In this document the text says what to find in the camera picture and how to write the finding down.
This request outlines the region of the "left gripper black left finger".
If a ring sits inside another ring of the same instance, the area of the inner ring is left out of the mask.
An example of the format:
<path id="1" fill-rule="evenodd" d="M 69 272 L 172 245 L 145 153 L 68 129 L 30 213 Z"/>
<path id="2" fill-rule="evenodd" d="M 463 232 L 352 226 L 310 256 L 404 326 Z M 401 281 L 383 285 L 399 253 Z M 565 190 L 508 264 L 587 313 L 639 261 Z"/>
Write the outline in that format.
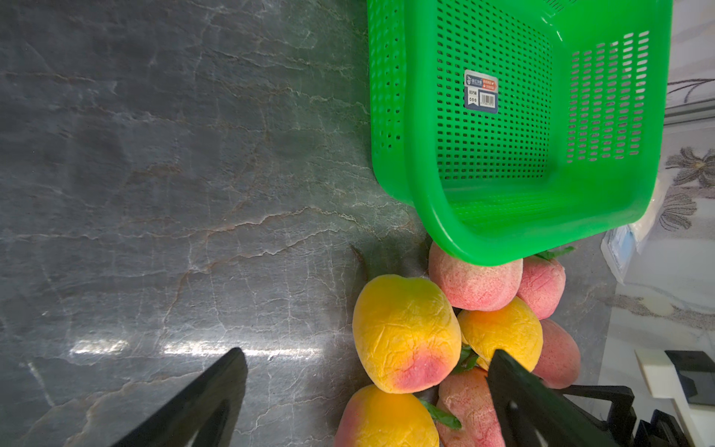
<path id="1" fill-rule="evenodd" d="M 115 445 L 229 445 L 244 401 L 247 377 L 244 352 L 231 348 Z"/>

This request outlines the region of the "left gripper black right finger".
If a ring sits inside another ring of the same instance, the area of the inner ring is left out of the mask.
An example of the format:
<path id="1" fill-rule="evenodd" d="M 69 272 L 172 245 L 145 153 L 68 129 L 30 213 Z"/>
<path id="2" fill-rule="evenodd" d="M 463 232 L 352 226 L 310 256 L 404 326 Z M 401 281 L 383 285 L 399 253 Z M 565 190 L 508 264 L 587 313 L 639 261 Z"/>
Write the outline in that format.
<path id="1" fill-rule="evenodd" d="M 496 350 L 487 375 L 507 446 L 615 446 L 563 396 L 548 389 L 508 352 Z"/>

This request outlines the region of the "yellow peach with red blush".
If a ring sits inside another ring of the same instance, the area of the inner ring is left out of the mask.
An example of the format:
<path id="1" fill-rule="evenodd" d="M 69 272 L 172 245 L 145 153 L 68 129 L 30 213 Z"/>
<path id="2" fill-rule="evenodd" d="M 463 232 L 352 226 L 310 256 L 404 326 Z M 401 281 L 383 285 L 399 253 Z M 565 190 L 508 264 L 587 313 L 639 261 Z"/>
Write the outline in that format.
<path id="1" fill-rule="evenodd" d="M 357 298 L 352 329 L 365 372 L 386 393 L 430 389 L 460 360 L 456 315 L 443 291 L 428 279 L 372 279 Z"/>

